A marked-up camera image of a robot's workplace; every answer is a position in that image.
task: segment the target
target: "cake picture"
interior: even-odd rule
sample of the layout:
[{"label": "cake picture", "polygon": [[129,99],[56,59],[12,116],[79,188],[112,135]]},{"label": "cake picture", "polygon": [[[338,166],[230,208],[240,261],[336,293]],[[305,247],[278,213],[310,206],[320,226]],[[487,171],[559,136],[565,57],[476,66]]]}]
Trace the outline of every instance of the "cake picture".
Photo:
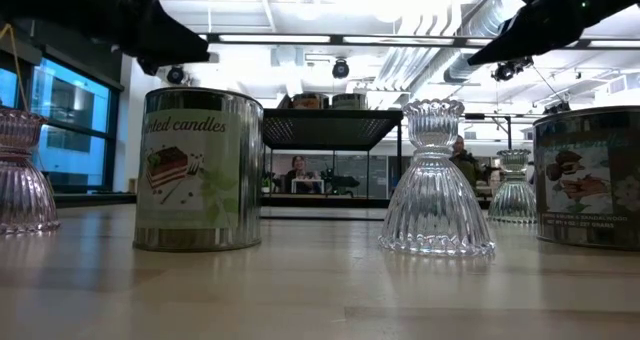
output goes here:
[{"label": "cake picture", "polygon": [[189,158],[177,147],[170,147],[147,156],[147,180],[152,189],[187,176]]}]

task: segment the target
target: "clear glass candle holder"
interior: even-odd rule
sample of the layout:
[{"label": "clear glass candle holder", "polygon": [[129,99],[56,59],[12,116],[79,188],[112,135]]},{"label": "clear glass candle holder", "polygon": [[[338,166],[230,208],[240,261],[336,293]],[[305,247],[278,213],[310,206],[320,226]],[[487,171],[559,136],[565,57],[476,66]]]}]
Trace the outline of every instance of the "clear glass candle holder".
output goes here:
[{"label": "clear glass candle holder", "polygon": [[0,234],[60,226],[49,183],[30,160],[45,123],[39,115],[0,109]]},{"label": "clear glass candle holder", "polygon": [[536,196],[526,179],[529,154],[531,151],[525,149],[498,152],[506,178],[491,201],[489,220],[519,224],[537,221]]},{"label": "clear glass candle holder", "polygon": [[385,217],[382,247],[435,255],[487,255],[494,243],[475,193],[449,160],[462,103],[423,100],[403,108],[417,148]]}]

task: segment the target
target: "window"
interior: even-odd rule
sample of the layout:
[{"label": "window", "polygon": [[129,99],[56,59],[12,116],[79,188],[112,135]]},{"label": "window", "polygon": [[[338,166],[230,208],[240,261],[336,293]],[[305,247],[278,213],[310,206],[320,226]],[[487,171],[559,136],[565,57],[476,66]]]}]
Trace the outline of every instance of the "window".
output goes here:
[{"label": "window", "polygon": [[115,124],[109,88],[49,59],[33,71],[31,111],[46,116],[35,163],[56,191],[110,189]]},{"label": "window", "polygon": [[18,76],[9,70],[0,69],[0,105],[15,107],[17,99]]}]

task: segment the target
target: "security camera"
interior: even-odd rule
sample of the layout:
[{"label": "security camera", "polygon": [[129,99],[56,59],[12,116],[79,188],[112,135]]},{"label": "security camera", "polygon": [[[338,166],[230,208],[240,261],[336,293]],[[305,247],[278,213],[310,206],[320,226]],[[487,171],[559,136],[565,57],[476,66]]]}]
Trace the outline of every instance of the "security camera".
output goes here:
[{"label": "security camera", "polygon": [[333,74],[334,79],[344,79],[349,76],[349,65],[347,65],[347,60],[336,60],[336,64],[333,65],[333,71],[331,73]]},{"label": "security camera", "polygon": [[498,68],[491,73],[491,77],[495,81],[509,81],[531,66],[533,66],[533,59],[530,56],[498,63]]},{"label": "security camera", "polygon": [[172,66],[171,70],[167,72],[167,82],[172,85],[182,85],[187,81],[187,75],[185,74],[182,66]]}]

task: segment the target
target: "table surface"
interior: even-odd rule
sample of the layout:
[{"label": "table surface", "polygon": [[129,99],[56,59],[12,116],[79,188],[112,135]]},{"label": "table surface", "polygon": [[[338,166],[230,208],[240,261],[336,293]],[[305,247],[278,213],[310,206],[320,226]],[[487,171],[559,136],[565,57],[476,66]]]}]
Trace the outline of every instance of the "table surface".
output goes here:
[{"label": "table surface", "polygon": [[381,222],[263,221],[263,243],[131,247],[135,207],[0,238],[1,339],[637,339],[640,255],[492,224],[492,259],[377,247]]}]

